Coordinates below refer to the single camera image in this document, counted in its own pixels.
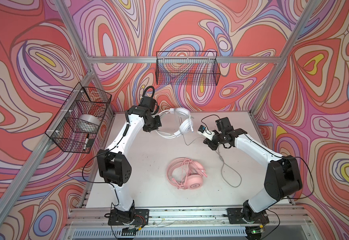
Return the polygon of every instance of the table surface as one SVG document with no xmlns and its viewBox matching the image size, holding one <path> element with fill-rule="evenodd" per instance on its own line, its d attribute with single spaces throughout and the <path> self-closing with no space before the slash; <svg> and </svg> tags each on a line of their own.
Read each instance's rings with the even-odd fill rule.
<svg viewBox="0 0 349 240">
<path fill-rule="evenodd" d="M 218 112 L 218 113 L 192 113 L 194 132 L 184 135 L 189 144 L 197 137 L 197 129 L 201 119 L 217 114 L 220 118 L 228 117 L 232 126 L 247 131 L 255 140 L 260 141 L 256 129 L 247 112 Z M 162 117 L 163 132 L 175 132 L 178 129 L 174 114 Z M 217 130 L 216 116 L 204 119 L 209 130 Z M 112 143 L 125 123 L 124 114 L 116 114 L 106 146 Z M 220 146 L 220 154 L 225 163 L 230 165 L 242 177 L 239 187 L 229 186 L 221 177 L 220 170 L 223 165 L 217 153 L 203 144 L 203 138 L 197 138 L 190 146 L 185 145 L 183 137 L 165 139 L 155 131 L 140 131 L 128 152 L 128 161 L 132 166 L 132 174 L 125 184 L 134 199 L 136 207 L 192 207 L 192 206 L 223 206 L 241 205 L 253 197 L 264 184 L 266 169 L 252 159 L 249 155 L 237 148 L 224 149 Z M 178 157 L 188 157 L 200 162 L 206 169 L 207 178 L 203 178 L 203 185 L 196 190 L 177 189 L 166 179 L 168 164 Z M 174 172 L 181 175 L 181 170 Z M 224 166 L 223 174 L 231 185 L 238 185 L 240 177 L 231 169 Z M 95 182 L 103 182 L 98 171 Z M 111 207 L 111 202 L 116 202 L 114 191 L 109 184 L 93 184 L 86 208 Z M 288 200 L 281 200 L 278 204 L 288 204 Z"/>
</svg>

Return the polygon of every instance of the black wire basket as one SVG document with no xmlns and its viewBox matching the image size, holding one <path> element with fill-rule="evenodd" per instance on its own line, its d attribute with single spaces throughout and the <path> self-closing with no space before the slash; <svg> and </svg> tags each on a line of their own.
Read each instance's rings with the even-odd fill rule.
<svg viewBox="0 0 349 240">
<path fill-rule="evenodd" d="M 81 86 L 56 129 L 45 133 L 64 152 L 89 153 L 111 98 L 111 94 L 101 89 Z"/>
<path fill-rule="evenodd" d="M 156 83 L 216 86 L 220 78 L 216 56 L 216 51 L 158 51 Z"/>
</svg>

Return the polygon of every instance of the patterned wall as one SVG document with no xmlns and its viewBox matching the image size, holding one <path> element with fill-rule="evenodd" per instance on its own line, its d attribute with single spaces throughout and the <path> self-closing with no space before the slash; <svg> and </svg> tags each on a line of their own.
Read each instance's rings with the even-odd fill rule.
<svg viewBox="0 0 349 240">
<path fill-rule="evenodd" d="M 216 50 L 219 56 L 278 56 L 305 0 L 75 1 L 76 28 L 93 56 L 155 56 L 156 51 Z M 161 109 L 249 110 L 272 64 L 220 64 L 218 86 L 156 86 L 155 64 L 98 64 L 115 111 L 156 87 Z"/>
<path fill-rule="evenodd" d="M 0 197 L 86 74 L 54 4 L 0 1 Z M 81 169 L 97 152 L 53 145 L 0 228 L 0 239 L 54 239 L 83 192 Z M 91 166 L 86 168 L 85 175 Z"/>
<path fill-rule="evenodd" d="M 270 147 L 308 161 L 298 200 L 324 239 L 349 240 L 349 0 L 323 0 L 256 119 Z M 295 197 L 308 195 L 305 185 Z"/>
</svg>

